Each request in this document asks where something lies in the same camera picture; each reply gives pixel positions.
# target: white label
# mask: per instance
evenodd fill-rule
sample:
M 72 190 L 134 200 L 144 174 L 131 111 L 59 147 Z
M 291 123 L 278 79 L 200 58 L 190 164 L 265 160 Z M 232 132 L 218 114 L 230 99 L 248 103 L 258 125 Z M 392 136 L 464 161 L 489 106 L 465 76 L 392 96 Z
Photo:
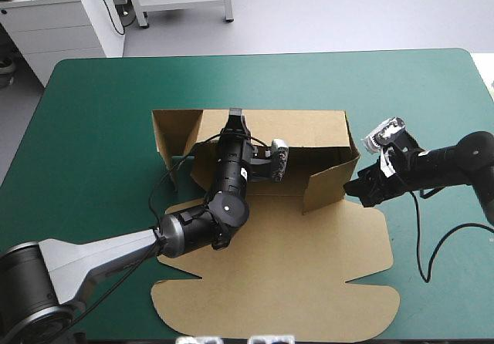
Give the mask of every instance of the white label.
M 245 168 L 240 169 L 240 174 L 247 180 L 247 170 L 245 170 Z
M 391 162 L 389 161 L 388 151 L 386 151 L 385 153 L 381 151 L 380 164 L 381 172 L 384 173 L 386 178 L 389 178 L 396 173 L 396 170 L 394 170 L 393 168 L 393 164 L 391 164 Z

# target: white drawer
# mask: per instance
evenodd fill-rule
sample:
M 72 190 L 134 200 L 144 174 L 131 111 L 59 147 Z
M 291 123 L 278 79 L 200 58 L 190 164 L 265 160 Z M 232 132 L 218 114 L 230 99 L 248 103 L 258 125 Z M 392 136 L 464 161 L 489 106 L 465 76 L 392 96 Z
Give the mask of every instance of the white drawer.
M 12 32 L 10 33 L 10 37 L 23 55 L 101 47 L 93 27 L 88 25 L 72 28 Z
M 90 25 L 90 20 L 81 2 L 5 8 L 3 10 L 0 2 L 0 22 L 8 33 Z
M 25 60 L 31 66 L 39 81 L 46 86 L 55 65 L 65 59 L 92 59 L 95 57 L 105 57 L 101 48 L 93 49 L 72 49 L 69 51 L 56 51 L 44 53 L 30 53 L 25 55 Z

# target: gray floor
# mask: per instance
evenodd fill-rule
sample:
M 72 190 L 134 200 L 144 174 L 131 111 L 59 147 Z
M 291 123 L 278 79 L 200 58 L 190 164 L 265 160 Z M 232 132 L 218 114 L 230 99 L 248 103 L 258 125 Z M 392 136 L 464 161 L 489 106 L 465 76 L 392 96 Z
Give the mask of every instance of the gray floor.
M 127 29 L 125 56 L 224 55 L 460 47 L 494 53 L 494 0 L 233 0 L 222 8 L 151 13 Z M 482 57 L 482 65 L 494 63 Z M 26 64 L 0 89 L 0 183 L 42 87 Z

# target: black cable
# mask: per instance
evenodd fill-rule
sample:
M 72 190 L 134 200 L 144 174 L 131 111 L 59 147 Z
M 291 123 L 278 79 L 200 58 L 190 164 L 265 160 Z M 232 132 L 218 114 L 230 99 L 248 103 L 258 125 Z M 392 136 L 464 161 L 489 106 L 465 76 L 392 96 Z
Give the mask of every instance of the black cable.
M 48 339 L 47 341 L 45 341 L 44 343 L 45 344 L 50 344 L 52 342 L 54 342 L 55 340 L 57 340 L 60 336 L 62 336 L 63 334 L 65 334 L 67 331 L 69 331 L 72 327 L 74 327 L 76 324 L 78 324 L 79 322 L 81 322 L 83 319 L 85 319 L 87 317 L 87 315 L 89 315 L 94 309 L 96 309 L 98 307 L 98 305 L 100 305 L 106 298 L 108 298 L 108 296 L 110 296 L 110 294 L 112 292 L 114 292 L 120 285 L 122 285 L 122 283 L 124 283 L 125 280 L 127 280 L 127 278 L 132 275 L 136 269 L 138 269 L 140 267 L 140 265 L 142 265 L 143 261 L 145 261 L 146 259 L 148 259 L 151 254 L 153 254 L 154 252 L 154 249 L 157 245 L 157 242 L 153 243 L 147 250 L 146 250 L 146 254 L 144 254 L 144 257 L 142 257 L 135 265 L 133 265 L 125 275 L 123 275 L 121 278 L 119 278 L 119 280 L 117 282 L 115 282 L 108 290 L 106 290 L 99 298 L 98 300 L 96 300 L 84 313 L 82 313 L 79 317 L 77 317 L 76 319 L 74 319 L 72 321 L 72 323 L 67 326 L 65 329 L 63 329 L 62 331 L 58 332 L 57 334 L 55 334 L 52 338 Z
M 420 276 L 422 277 L 422 279 L 424 280 L 424 282 L 426 284 L 431 281 L 432 264 L 434 263 L 435 257 L 438 254 L 439 249 L 445 243 L 445 241 L 449 238 L 449 236 L 451 236 L 456 231 L 459 231 L 463 228 L 481 228 L 483 230 L 489 231 L 492 234 L 494 234 L 494 228 L 491 228 L 489 226 L 486 226 L 486 225 L 480 224 L 480 223 L 464 223 L 464 224 L 460 224 L 460 225 L 452 228 L 451 230 L 446 232 L 446 234 L 441 238 L 441 240 L 439 240 L 439 243 L 435 246 L 434 251 L 432 252 L 431 257 L 429 259 L 427 276 L 426 276 L 424 274 L 424 271 L 422 270 L 422 263 L 421 263 L 421 259 L 420 259 L 420 236 L 421 236 L 421 232 L 420 232 L 420 218 L 421 218 L 420 217 L 420 207 L 418 205 L 418 199 L 415 196 L 415 194 L 411 191 L 409 192 L 409 194 L 414 199 L 415 211 L 417 214 L 417 266 L 418 266 L 418 272 L 420 273 Z
M 120 30 L 118 30 L 117 26 L 115 25 L 115 22 L 113 21 L 113 17 L 111 15 L 110 8 L 108 7 L 107 1 L 106 0 L 103 0 L 103 3 L 105 5 L 105 7 L 107 8 L 108 15 L 110 17 L 111 24 L 113 25 L 113 28 L 115 29 L 115 32 L 117 32 L 120 35 L 125 35 L 125 28 L 123 29 L 123 32 L 121 32 Z
M 200 147 L 203 147 L 208 142 L 212 141 L 215 138 L 221 137 L 221 136 L 244 137 L 244 138 L 248 138 L 250 140 L 253 140 L 253 141 L 257 142 L 257 143 L 260 143 L 266 149 L 269 148 L 268 145 L 266 145 L 261 140 L 255 138 L 255 137 L 246 135 L 246 134 L 241 134 L 241 133 L 218 133 L 218 134 L 215 134 L 214 136 L 209 137 L 207 140 L 204 140 L 204 141 L 202 141 L 202 142 L 197 143 L 196 145 L 194 145 L 191 148 L 191 150 L 184 157 L 182 157 L 173 167 L 171 167 L 169 171 L 167 171 L 165 174 L 163 174 L 163 176 L 153 186 L 153 188 L 151 189 L 151 192 L 149 193 L 149 198 L 147 199 L 147 206 L 149 207 L 149 210 L 151 211 L 151 213 L 153 213 L 154 217 L 156 218 L 156 222 L 157 222 L 156 224 L 157 224 L 158 227 L 160 227 L 160 216 L 157 213 L 156 209 L 154 209 L 154 206 L 153 206 L 153 195 L 154 195 L 154 192 L 163 184 L 164 180 L 166 180 L 168 177 L 170 177 L 171 173 L 173 173 L 174 171 L 180 169 L 180 166 L 187 160 L 188 157 L 192 156 L 192 154 L 194 154 Z

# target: cardboard sheet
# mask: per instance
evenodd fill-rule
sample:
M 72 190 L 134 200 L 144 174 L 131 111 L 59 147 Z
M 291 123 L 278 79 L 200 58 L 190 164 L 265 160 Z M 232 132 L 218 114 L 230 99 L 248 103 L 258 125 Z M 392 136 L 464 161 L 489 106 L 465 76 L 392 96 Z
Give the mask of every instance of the cardboard sheet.
M 302 216 L 299 197 L 251 195 L 248 203 L 249 221 L 227 249 L 160 258 L 202 277 L 152 288 L 169 326 L 193 336 L 293 334 L 311 342 L 361 341 L 389 326 L 399 294 L 348 283 L 393 263 L 380 211 L 342 200 Z

